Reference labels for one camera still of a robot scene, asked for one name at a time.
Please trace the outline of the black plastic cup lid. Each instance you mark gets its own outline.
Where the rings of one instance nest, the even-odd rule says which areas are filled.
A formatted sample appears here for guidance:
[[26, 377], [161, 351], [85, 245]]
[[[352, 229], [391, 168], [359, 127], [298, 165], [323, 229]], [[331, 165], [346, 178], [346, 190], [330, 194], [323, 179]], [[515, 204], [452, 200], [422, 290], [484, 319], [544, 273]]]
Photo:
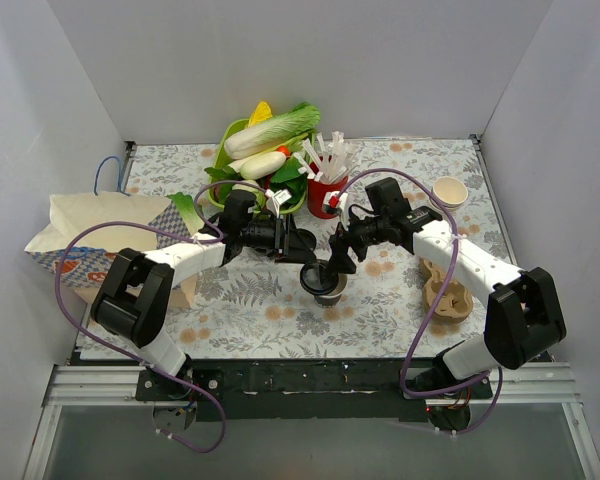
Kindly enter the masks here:
[[338, 274], [329, 270], [325, 260], [307, 263], [300, 270], [300, 284], [312, 295], [329, 294], [338, 282]]

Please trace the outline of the black paper coffee cup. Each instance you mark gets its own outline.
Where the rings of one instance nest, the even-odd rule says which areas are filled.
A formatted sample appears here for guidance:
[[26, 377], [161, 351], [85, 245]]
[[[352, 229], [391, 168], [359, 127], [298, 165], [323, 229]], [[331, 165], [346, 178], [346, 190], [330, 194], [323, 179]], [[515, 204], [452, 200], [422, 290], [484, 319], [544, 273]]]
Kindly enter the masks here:
[[346, 286], [347, 276], [340, 274], [335, 289], [327, 294], [315, 295], [314, 300], [322, 308], [334, 307], [340, 301]]

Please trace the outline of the stack of white paper cups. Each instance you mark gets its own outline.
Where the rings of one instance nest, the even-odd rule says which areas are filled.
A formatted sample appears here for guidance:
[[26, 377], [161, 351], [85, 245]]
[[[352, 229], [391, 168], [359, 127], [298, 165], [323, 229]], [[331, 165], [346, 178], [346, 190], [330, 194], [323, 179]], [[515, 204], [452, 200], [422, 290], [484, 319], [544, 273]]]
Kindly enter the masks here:
[[462, 206], [469, 196], [466, 185], [452, 176], [436, 179], [432, 186], [432, 192], [446, 208], [451, 210]]

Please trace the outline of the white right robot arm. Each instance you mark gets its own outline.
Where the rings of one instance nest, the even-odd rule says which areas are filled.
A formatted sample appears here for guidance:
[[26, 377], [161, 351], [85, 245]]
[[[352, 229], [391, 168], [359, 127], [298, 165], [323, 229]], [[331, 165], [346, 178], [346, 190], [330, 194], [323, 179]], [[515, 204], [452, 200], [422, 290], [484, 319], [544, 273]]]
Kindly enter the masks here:
[[542, 268], [523, 270], [459, 235], [451, 219], [427, 207], [412, 208], [398, 182], [384, 178], [367, 186], [371, 215], [349, 212], [345, 192], [327, 194], [322, 208], [341, 220], [330, 237], [327, 279], [355, 273], [354, 253], [362, 261], [368, 247], [400, 246], [442, 268], [445, 284], [456, 280], [486, 309], [482, 334], [442, 351], [429, 370], [400, 379], [410, 397], [455, 397], [495, 368], [516, 370], [566, 336], [566, 325], [552, 276]]

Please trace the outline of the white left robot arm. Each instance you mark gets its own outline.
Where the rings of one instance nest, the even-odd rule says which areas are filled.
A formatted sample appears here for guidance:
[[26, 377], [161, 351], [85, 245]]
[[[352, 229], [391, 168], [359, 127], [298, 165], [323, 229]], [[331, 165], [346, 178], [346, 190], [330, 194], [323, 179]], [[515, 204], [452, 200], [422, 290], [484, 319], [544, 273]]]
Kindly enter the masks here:
[[91, 318], [124, 339], [138, 362], [162, 371], [158, 387], [173, 400], [185, 398], [193, 386], [191, 373], [182, 368], [187, 355], [164, 330], [174, 287], [229, 263], [245, 247], [282, 263], [316, 259], [314, 234], [298, 228], [293, 216], [257, 214], [256, 196], [245, 190], [231, 192], [228, 203], [190, 242], [118, 252], [91, 306]]

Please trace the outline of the patterned paper takeout bag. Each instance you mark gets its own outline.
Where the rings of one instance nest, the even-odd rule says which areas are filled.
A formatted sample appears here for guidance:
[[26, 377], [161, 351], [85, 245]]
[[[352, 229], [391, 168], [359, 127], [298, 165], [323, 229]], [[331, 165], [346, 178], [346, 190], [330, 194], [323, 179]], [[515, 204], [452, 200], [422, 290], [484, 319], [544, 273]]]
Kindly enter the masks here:
[[[90, 193], [58, 194], [50, 197], [50, 223], [25, 247], [40, 266], [53, 273], [68, 243], [84, 230], [106, 222], [126, 221], [190, 237], [203, 225], [193, 199], [180, 192], [168, 196], [128, 194], [123, 191], [123, 161], [113, 192], [94, 186]], [[116, 253], [124, 248], [151, 251], [175, 244], [173, 238], [154, 232], [113, 226], [90, 233], [71, 248], [61, 267], [61, 283], [86, 302], [95, 295]]]

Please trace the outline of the stack of black lids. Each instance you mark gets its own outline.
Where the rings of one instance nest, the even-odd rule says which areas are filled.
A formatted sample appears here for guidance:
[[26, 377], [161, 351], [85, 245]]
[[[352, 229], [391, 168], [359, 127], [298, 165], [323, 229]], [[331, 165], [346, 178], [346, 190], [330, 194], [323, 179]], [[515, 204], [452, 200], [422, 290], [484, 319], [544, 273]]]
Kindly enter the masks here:
[[306, 229], [298, 229], [296, 231], [302, 244], [309, 250], [314, 251], [317, 245], [317, 240], [315, 235]]

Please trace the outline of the floral table mat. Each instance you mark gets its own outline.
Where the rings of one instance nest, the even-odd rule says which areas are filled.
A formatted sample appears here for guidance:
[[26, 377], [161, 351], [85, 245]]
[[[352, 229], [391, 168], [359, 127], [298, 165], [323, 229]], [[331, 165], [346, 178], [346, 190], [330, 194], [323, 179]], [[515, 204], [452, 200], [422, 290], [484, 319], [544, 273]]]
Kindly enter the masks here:
[[[509, 240], [500, 224], [484, 159], [473, 140], [362, 140], [358, 158], [370, 180], [385, 168], [408, 174], [401, 184], [413, 206], [444, 176], [463, 182], [468, 198], [455, 212], [459, 231], [502, 260]], [[275, 264], [247, 249], [229, 265], [203, 272], [193, 304], [172, 309], [167, 333], [193, 358], [420, 357], [483, 331], [476, 306], [457, 324], [426, 322], [418, 260], [390, 244], [371, 248], [340, 301], [319, 306], [299, 283], [293, 264]]]

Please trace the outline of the toy round green cabbage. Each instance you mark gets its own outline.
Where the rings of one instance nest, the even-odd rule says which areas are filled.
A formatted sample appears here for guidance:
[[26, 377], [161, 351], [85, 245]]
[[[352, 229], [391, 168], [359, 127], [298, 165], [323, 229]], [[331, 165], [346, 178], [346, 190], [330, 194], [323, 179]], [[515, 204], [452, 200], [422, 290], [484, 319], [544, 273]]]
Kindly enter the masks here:
[[235, 183], [232, 189], [253, 193], [259, 203], [263, 203], [266, 199], [263, 190], [255, 180], [241, 180], [239, 183]]

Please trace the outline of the red straw holder cup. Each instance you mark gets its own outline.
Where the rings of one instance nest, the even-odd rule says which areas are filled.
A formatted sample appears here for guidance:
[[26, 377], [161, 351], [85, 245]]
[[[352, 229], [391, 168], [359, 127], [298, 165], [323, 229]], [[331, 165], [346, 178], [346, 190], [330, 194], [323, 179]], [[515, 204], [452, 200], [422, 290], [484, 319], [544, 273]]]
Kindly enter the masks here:
[[320, 219], [333, 219], [335, 213], [328, 213], [323, 210], [323, 201], [331, 192], [340, 191], [348, 182], [348, 177], [343, 177], [339, 182], [324, 184], [315, 180], [308, 181], [307, 205], [309, 212]]

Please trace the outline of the toy white radish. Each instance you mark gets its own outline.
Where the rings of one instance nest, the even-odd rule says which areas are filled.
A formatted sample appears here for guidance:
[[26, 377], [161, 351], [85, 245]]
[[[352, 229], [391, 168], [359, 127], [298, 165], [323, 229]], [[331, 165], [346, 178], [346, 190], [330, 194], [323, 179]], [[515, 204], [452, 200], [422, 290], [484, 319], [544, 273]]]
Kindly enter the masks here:
[[286, 159], [286, 155], [281, 151], [253, 155], [240, 167], [240, 175], [246, 180], [258, 180], [276, 172], [285, 164]]

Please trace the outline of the white wrapped straw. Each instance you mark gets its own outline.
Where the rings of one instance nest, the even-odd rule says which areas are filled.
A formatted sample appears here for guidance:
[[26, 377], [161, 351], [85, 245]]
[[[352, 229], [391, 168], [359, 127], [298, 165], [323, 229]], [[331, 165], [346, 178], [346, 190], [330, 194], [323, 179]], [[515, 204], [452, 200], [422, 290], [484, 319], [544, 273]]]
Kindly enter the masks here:
[[302, 141], [302, 149], [292, 154], [299, 163], [297, 171], [312, 180], [332, 185], [347, 177], [359, 165], [358, 148], [345, 139], [343, 132], [334, 131], [329, 143], [318, 133], [318, 149], [308, 139]]

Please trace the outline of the green vegetable basket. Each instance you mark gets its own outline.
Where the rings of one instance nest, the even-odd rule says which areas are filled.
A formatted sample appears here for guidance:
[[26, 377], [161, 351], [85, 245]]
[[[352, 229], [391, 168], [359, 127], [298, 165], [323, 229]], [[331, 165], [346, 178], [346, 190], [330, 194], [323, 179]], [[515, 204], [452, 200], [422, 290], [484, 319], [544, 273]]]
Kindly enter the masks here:
[[285, 214], [297, 211], [307, 197], [308, 174], [301, 172], [303, 165], [293, 154], [300, 154], [304, 162], [309, 164], [310, 160], [304, 151], [303, 143], [313, 143], [316, 131], [300, 133], [283, 143], [261, 148], [243, 159], [234, 159], [226, 152], [225, 144], [231, 136], [248, 126], [247, 119], [239, 119], [227, 127], [214, 163], [204, 169], [209, 175], [209, 181], [215, 183], [235, 180], [247, 182], [252, 188], [259, 187], [272, 192], [286, 190], [290, 198], [282, 204], [281, 212]]

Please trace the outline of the toy napa cabbage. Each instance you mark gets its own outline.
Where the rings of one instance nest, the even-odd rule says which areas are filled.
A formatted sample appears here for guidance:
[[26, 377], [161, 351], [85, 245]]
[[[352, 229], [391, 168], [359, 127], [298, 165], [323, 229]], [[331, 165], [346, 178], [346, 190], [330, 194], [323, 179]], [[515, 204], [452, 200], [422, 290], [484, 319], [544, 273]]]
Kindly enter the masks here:
[[320, 110], [315, 105], [304, 102], [284, 114], [273, 116], [229, 136], [224, 141], [224, 151], [234, 160], [243, 159], [308, 132], [320, 120]]

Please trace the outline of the toy yellow corn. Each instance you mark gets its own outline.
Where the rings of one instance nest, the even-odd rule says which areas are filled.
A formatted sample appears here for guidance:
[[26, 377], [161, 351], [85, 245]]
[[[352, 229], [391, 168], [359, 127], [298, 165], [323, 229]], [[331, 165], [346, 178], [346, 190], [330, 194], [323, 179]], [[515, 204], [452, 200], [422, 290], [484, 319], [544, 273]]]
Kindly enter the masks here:
[[266, 101], [260, 101], [251, 113], [247, 126], [258, 125], [273, 117], [270, 105]]

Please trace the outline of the brown cardboard cup carrier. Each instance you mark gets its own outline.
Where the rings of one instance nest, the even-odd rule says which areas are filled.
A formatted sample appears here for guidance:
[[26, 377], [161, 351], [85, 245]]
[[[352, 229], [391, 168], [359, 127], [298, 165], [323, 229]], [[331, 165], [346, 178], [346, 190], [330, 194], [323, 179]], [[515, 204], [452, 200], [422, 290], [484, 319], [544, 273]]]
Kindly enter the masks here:
[[[419, 259], [419, 269], [424, 279], [423, 309], [428, 312], [442, 287], [447, 272], [422, 258]], [[457, 280], [451, 279], [435, 308], [432, 319], [438, 323], [457, 324], [466, 320], [473, 308], [474, 301], [470, 291]]]

